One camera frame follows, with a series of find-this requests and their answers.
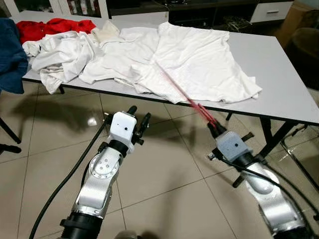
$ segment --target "glass cabinet door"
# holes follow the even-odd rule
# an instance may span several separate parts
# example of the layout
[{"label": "glass cabinet door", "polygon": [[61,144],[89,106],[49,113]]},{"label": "glass cabinet door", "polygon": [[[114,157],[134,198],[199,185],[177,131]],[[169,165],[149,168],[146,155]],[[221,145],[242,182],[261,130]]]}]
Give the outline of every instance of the glass cabinet door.
[{"label": "glass cabinet door", "polygon": [[4,0],[4,3],[12,16],[24,10],[62,13],[58,0]]},{"label": "glass cabinet door", "polygon": [[108,18],[106,0],[59,0],[61,10],[67,15]]}]

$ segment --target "pile of clothes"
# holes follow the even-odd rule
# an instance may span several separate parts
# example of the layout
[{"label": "pile of clothes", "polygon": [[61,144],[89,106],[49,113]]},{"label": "pile of clothes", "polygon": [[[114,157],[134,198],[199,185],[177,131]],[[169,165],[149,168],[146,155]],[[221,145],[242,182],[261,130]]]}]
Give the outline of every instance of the pile of clothes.
[{"label": "pile of clothes", "polygon": [[228,39],[227,31],[168,22],[158,29],[119,31],[106,21],[102,29],[94,27],[89,34],[87,29],[47,33],[22,46],[51,94],[74,78],[89,84],[114,79],[138,93],[154,93],[173,103],[185,101],[169,75],[194,100],[231,103],[256,98],[261,88],[235,62]]}]

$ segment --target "red cloth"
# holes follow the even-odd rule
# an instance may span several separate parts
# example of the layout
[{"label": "red cloth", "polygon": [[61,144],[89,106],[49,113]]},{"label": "red cloth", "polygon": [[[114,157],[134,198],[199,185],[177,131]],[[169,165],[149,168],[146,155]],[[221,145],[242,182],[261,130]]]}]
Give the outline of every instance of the red cloth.
[{"label": "red cloth", "polygon": [[37,41],[45,36],[43,32],[45,24],[42,21],[21,21],[16,26],[19,30],[21,44],[25,41]]},{"label": "red cloth", "polygon": [[41,40],[46,34],[57,34],[66,31],[84,31],[90,33],[95,27],[91,20],[72,21],[54,18],[46,24],[35,21],[21,21],[16,24],[20,33],[20,42]]}]

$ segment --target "table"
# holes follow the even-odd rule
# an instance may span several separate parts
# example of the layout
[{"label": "table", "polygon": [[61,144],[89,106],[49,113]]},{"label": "table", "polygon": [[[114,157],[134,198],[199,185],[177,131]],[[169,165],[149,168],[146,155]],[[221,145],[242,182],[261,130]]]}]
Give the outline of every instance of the table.
[{"label": "table", "polygon": [[[54,13],[34,11],[23,11],[12,19],[16,23],[21,20],[47,22],[54,17],[76,21],[89,19],[97,27],[102,27],[105,22],[101,18],[75,15],[61,16]],[[121,29],[134,26],[157,28],[160,23],[166,20],[167,12],[155,12],[114,16],[111,21]],[[202,105],[210,110],[259,117],[266,139],[266,145],[260,152],[263,157],[296,124],[319,125],[319,108],[275,37],[231,32],[228,44],[236,62],[248,76],[256,77],[257,84],[263,90],[257,100],[248,99],[231,104],[200,101]],[[33,70],[29,70],[23,79],[40,83],[40,75]],[[154,94],[138,94],[134,88],[121,85],[113,80],[98,81],[90,85],[79,79],[74,79],[62,86],[170,103]],[[179,103],[179,105],[189,106],[189,103]],[[285,121],[274,135],[271,133],[270,119]]]}]

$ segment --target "drawer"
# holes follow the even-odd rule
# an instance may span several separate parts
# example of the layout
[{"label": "drawer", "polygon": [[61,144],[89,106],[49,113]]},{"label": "drawer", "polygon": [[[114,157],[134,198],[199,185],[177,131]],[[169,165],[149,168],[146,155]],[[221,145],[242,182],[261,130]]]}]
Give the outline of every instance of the drawer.
[{"label": "drawer", "polygon": [[260,3],[257,5],[250,22],[283,20],[292,4],[292,1]]}]

